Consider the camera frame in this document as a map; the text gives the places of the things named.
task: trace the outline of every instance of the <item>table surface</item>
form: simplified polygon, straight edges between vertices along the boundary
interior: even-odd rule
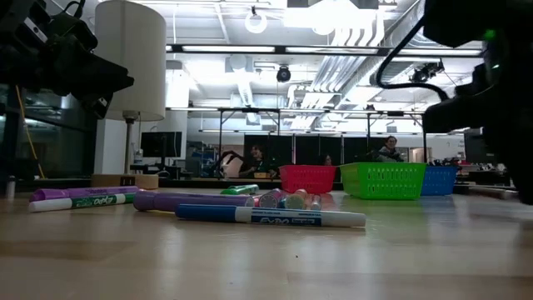
[[[0,199],[0,299],[533,298],[533,207],[324,199],[366,213],[366,229],[179,221],[131,204],[28,214],[27,197]]]

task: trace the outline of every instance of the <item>floor lamp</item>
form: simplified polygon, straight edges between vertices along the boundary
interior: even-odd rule
[[[135,78],[132,87],[115,93],[106,115],[126,121],[124,173],[129,173],[132,125],[165,117],[167,24],[149,7],[110,0],[97,5],[95,33],[96,54],[124,66]]]

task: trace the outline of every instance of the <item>blue marker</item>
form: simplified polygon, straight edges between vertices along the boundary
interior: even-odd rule
[[[298,209],[180,204],[176,216],[188,220],[226,223],[264,223],[322,227],[365,227],[366,215]]]

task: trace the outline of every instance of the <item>blue marker cap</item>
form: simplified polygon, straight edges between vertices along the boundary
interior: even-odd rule
[[[180,204],[176,207],[176,216],[197,221],[235,222],[236,206]]]

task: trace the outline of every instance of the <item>monitor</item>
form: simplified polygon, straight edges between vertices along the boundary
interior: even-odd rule
[[[182,133],[143,132],[141,148],[145,158],[179,158],[182,155]]]

